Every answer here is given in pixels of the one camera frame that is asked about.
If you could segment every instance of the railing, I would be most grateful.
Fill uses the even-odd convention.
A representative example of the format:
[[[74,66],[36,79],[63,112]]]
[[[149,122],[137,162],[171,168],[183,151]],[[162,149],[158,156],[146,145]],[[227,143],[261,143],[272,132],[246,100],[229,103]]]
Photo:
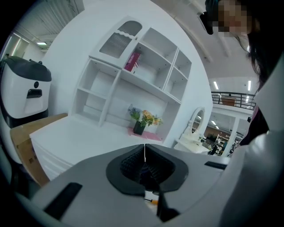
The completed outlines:
[[[235,106],[249,110],[254,110],[256,106],[256,103],[253,100],[255,95],[253,94],[218,91],[213,91],[211,93],[214,104]]]

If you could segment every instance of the cardboard box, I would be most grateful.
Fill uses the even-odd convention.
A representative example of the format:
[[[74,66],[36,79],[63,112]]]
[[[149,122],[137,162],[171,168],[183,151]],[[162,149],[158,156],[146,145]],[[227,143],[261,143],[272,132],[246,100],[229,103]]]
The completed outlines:
[[[41,187],[49,182],[49,178],[46,176],[39,161],[37,160],[36,153],[32,147],[30,134],[66,116],[67,113],[62,113],[29,122],[10,130],[11,139],[23,166],[34,179],[34,181]]]

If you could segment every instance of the white shelf unit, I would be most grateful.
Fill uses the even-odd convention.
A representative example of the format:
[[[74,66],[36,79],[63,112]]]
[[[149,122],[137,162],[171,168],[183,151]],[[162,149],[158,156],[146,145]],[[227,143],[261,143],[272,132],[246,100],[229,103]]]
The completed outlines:
[[[132,26],[136,24],[123,24],[119,32],[130,31]],[[127,112],[133,104],[162,117],[162,125],[145,130],[156,133],[162,141],[166,139],[181,104],[191,62],[162,34],[153,28],[145,28],[147,26],[143,25],[139,32],[136,30],[142,39],[133,39],[119,61],[113,56],[101,55],[102,52],[97,54],[113,31],[101,41],[95,48],[97,52],[90,55],[98,60],[89,59],[83,70],[69,114],[95,127],[104,127],[105,121],[133,127],[135,122]],[[140,63],[129,72],[124,66],[134,52],[141,54]]]
[[[174,66],[180,71],[181,74],[188,78],[191,68],[191,61],[181,50],[178,50]]]
[[[141,43],[150,49],[157,52],[163,58],[167,59],[170,63],[174,61],[174,57],[178,50],[178,47],[169,41],[158,31],[150,28],[142,38]]]

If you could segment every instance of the arched cabinet door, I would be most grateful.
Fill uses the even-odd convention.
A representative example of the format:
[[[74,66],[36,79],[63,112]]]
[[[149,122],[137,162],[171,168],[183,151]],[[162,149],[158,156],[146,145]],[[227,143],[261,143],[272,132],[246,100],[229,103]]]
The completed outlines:
[[[133,17],[124,17],[100,40],[90,57],[123,68],[149,28]]]

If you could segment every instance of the pink cloth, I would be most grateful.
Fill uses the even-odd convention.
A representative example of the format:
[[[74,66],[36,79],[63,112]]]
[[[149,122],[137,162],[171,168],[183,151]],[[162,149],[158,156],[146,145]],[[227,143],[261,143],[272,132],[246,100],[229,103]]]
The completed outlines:
[[[157,141],[162,141],[156,134],[154,133],[150,133],[150,132],[143,132],[143,134],[137,135],[135,133],[133,133],[133,128],[128,128],[128,135],[132,136],[137,136],[137,137],[141,137],[143,139],[148,139],[148,140],[157,140]]]

